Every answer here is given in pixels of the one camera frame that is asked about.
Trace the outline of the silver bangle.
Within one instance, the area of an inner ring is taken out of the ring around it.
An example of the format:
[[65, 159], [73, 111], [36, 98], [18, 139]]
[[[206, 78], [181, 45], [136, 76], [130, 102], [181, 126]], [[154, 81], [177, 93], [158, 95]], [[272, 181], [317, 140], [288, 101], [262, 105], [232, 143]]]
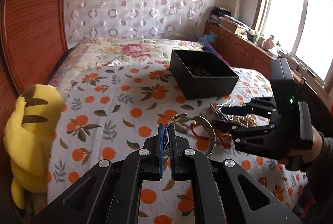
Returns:
[[173, 115], [167, 122], [163, 131], [163, 149], [169, 157], [170, 161], [173, 159], [173, 153], [176, 151], [176, 135], [175, 135], [175, 123], [180, 119], [187, 117], [187, 113], [178, 113]]
[[[195, 137], [197, 137], [201, 140], [208, 141], [208, 149], [207, 149], [207, 152], [205, 153], [205, 155], [209, 159], [213, 155], [216, 145], [217, 145], [216, 132], [213, 129], [211, 123], [206, 118], [204, 118], [200, 115], [193, 117], [193, 121], [194, 122], [191, 124], [191, 132], [193, 133], [193, 135]], [[207, 132], [207, 135], [208, 135], [207, 137], [200, 136], [195, 132], [194, 128], [197, 125], [201, 125], [205, 129], [205, 131]]]

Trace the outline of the black jewelry box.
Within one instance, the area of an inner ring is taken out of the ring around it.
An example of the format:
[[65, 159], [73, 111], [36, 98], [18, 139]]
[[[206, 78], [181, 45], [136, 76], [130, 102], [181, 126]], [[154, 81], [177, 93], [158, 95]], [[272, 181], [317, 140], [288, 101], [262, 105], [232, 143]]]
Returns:
[[229, 95], [239, 76], [211, 52], [174, 49], [170, 71], [185, 99]]

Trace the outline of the wooden side cabinet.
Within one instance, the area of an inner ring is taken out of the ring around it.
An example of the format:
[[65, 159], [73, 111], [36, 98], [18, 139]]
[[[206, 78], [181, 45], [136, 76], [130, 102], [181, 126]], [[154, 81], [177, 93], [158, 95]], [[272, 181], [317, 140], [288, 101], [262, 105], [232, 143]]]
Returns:
[[[222, 55], [233, 67], [254, 69], [263, 74], [266, 78], [270, 78], [270, 61], [273, 59], [265, 50], [258, 47], [248, 40], [244, 40], [235, 34], [232, 34], [214, 24], [207, 22], [204, 28], [204, 34], [211, 32], [217, 35], [217, 39], [213, 44], [214, 49]], [[332, 97], [317, 83], [307, 70], [301, 68], [295, 61], [288, 59], [293, 74], [299, 82], [301, 78], [309, 84], [311, 92], [320, 98], [320, 102], [324, 103], [327, 109], [332, 112]]]

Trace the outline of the orange print bedsheet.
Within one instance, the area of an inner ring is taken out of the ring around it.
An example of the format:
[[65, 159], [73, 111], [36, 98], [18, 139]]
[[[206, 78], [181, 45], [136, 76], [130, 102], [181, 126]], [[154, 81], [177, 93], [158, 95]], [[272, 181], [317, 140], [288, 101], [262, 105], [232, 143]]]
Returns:
[[[47, 174], [47, 203], [75, 183], [101, 159], [125, 159], [154, 136], [158, 124], [187, 113], [175, 124], [190, 148], [205, 153], [209, 143], [193, 135], [191, 118], [214, 119], [210, 104], [239, 106], [252, 97], [272, 96], [270, 82], [259, 72], [235, 68], [239, 76], [227, 96], [186, 100], [168, 65], [114, 66], [89, 69], [72, 80], [56, 126]], [[300, 171], [290, 172], [276, 160], [226, 150], [217, 144], [211, 159], [233, 159], [280, 202], [293, 209], [307, 184]], [[164, 156], [163, 180], [142, 185], [138, 223], [195, 223], [191, 182], [171, 179]]]

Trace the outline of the dark blue blanket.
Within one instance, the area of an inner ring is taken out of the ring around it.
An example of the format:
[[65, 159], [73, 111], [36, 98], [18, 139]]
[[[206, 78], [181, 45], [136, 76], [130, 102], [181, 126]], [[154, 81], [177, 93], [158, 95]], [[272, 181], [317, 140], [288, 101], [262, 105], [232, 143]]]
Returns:
[[217, 57], [220, 58], [221, 61], [223, 61], [226, 65], [228, 65], [228, 67], [230, 67], [231, 65], [211, 46], [211, 44], [209, 42], [206, 41], [201, 41], [200, 42], [203, 45], [203, 51], [205, 52], [211, 52], [214, 55], [216, 55]]

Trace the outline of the pink ceramic figurine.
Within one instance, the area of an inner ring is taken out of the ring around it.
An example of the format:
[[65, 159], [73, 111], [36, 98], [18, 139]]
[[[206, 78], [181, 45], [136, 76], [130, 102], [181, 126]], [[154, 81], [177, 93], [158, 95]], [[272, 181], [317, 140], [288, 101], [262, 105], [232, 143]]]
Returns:
[[274, 47], [274, 36], [270, 35], [269, 38], [267, 38], [263, 44], [263, 49], [266, 51], [272, 49]]

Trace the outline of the teal cloth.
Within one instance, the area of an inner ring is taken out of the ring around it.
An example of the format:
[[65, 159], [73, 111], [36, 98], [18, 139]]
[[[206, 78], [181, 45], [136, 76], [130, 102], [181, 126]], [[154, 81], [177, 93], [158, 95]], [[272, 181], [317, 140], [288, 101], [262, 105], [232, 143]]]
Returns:
[[216, 41], [217, 37], [218, 37], [218, 35], [216, 35], [214, 32], [210, 32], [209, 34], [204, 34], [203, 36], [200, 36], [198, 38], [198, 41], [214, 43]]

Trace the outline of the stack of books and papers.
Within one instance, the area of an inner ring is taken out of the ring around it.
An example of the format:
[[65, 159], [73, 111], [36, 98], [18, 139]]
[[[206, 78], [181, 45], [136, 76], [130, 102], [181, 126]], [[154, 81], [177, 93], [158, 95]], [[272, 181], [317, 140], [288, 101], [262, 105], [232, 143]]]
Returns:
[[232, 34], [246, 35], [251, 28], [230, 16], [231, 12], [221, 7], [214, 7], [208, 18], [208, 23], [219, 26]]

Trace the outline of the window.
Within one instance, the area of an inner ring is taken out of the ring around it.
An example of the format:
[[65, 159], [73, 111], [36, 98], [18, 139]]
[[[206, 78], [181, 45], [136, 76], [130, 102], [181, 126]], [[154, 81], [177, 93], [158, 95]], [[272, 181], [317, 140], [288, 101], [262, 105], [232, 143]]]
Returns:
[[253, 29], [274, 38], [324, 88], [332, 89], [332, 0], [258, 0]]

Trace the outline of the yellow plush toy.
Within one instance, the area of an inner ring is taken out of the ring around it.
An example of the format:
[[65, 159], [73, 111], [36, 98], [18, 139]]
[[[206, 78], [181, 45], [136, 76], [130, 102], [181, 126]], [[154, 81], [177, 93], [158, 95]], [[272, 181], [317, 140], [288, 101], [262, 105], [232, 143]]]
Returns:
[[54, 87], [33, 84], [18, 97], [6, 123], [3, 143], [14, 176], [11, 194], [19, 209], [25, 207], [25, 191], [47, 192], [51, 147], [63, 105], [62, 96]]

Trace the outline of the floral quilt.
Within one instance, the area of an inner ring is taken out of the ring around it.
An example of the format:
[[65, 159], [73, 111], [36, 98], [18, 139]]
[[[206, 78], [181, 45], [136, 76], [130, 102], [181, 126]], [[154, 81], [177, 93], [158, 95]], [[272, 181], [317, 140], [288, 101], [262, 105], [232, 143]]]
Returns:
[[48, 84], [57, 90], [69, 91], [75, 78], [86, 70], [114, 65], [166, 65], [174, 49], [202, 51], [204, 45], [197, 41], [170, 39], [85, 39], [62, 56]]

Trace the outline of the wooden wardrobe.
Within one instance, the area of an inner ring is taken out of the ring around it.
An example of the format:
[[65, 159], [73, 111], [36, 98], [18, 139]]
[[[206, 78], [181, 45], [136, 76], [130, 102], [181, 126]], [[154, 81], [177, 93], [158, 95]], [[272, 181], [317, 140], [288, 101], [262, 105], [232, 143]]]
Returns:
[[1, 128], [18, 96], [46, 84], [67, 51], [64, 0], [1, 0]]

